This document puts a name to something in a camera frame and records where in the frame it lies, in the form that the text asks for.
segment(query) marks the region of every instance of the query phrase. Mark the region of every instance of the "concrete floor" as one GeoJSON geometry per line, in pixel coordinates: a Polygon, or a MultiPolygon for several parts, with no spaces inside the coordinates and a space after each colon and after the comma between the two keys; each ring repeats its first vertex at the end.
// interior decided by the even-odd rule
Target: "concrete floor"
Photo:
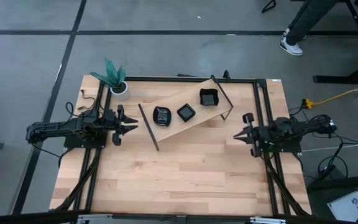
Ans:
{"type": "MultiPolygon", "coordinates": [[[[0,0],[0,29],[71,30],[80,0],[0,0]]],[[[88,1],[79,30],[284,30],[301,2],[278,1],[261,14],[267,0],[97,0],[88,1]]],[[[338,4],[314,30],[356,30],[345,4],[338,4]]],[[[10,213],[30,146],[25,127],[39,121],[56,78],[67,35],[0,35],[0,215],[10,213]]],[[[237,78],[282,79],[288,108],[302,98],[319,101],[354,85],[315,84],[313,75],[348,75],[358,68],[358,37],[308,37],[302,57],[278,47],[279,36],[223,35],[81,35],[76,36],[52,121],[67,119],[64,105],[75,102],[84,74],[102,70],[109,57],[128,75],[207,77],[229,70],[237,78]]],[[[358,94],[326,103],[308,116],[328,114],[338,133],[358,140],[358,94]]],[[[304,150],[337,146],[335,139],[305,136],[304,150]]],[[[43,148],[62,153],[63,139],[43,148]]],[[[334,151],[305,152],[305,175],[316,175],[318,163],[334,151]]],[[[340,156],[349,176],[358,175],[358,148],[340,156]]],[[[23,212],[48,210],[57,176],[57,159],[41,153],[23,212]]]]}

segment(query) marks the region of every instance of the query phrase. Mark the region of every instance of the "black square bowl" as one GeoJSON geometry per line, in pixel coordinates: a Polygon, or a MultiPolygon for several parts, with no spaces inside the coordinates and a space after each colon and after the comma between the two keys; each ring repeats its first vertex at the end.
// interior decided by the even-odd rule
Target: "black square bowl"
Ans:
{"type": "Polygon", "coordinates": [[[168,127],[171,123],[171,111],[168,108],[156,106],[153,111],[153,121],[157,125],[168,127]]]}
{"type": "Polygon", "coordinates": [[[177,113],[184,122],[187,122],[192,117],[194,117],[194,115],[196,115],[196,112],[191,108],[188,103],[179,108],[177,113]]]}
{"type": "Polygon", "coordinates": [[[217,106],[219,103],[217,89],[201,89],[200,104],[203,106],[217,106]]]}

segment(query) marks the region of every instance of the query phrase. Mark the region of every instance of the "white shoe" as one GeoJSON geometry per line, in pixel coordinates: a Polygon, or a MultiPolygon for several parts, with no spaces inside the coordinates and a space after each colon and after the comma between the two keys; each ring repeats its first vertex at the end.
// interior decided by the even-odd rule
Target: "white shoe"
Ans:
{"type": "Polygon", "coordinates": [[[287,34],[290,32],[289,28],[287,28],[284,33],[281,35],[281,38],[285,38],[287,36],[287,34]]]}
{"type": "Polygon", "coordinates": [[[303,51],[302,51],[302,49],[299,48],[298,44],[295,44],[294,46],[287,44],[286,37],[284,37],[284,39],[280,42],[280,47],[291,55],[294,55],[294,56],[303,55],[303,51]]]}

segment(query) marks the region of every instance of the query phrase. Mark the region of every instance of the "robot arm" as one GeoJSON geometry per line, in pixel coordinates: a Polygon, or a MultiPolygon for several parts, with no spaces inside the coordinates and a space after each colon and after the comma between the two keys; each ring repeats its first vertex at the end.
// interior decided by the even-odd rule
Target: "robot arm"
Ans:
{"type": "Polygon", "coordinates": [[[122,105],[118,106],[117,115],[113,110],[107,110],[106,116],[99,118],[99,113],[95,110],[82,112],[78,117],[65,122],[41,123],[36,122],[27,128],[25,139],[35,144],[48,138],[66,137],[81,139],[83,142],[100,142],[104,145],[103,136],[108,131],[116,131],[112,141],[115,145],[121,145],[120,135],[125,135],[137,126],[125,126],[121,123],[136,123],[137,120],[128,118],[124,114],[122,105]]]}
{"type": "Polygon", "coordinates": [[[319,115],[308,121],[298,122],[289,118],[277,118],[269,126],[253,127],[252,113],[243,115],[247,126],[234,139],[252,145],[251,154],[259,157],[262,152],[301,152],[302,136],[308,133],[332,134],[337,130],[332,119],[319,115]]]}

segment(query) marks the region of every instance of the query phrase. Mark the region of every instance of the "black pants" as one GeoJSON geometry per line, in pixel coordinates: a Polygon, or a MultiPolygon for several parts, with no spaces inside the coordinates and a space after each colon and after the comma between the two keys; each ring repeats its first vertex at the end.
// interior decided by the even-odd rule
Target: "black pants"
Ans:
{"type": "Polygon", "coordinates": [[[306,0],[288,28],[287,44],[295,45],[330,11],[338,0],[306,0]]]}

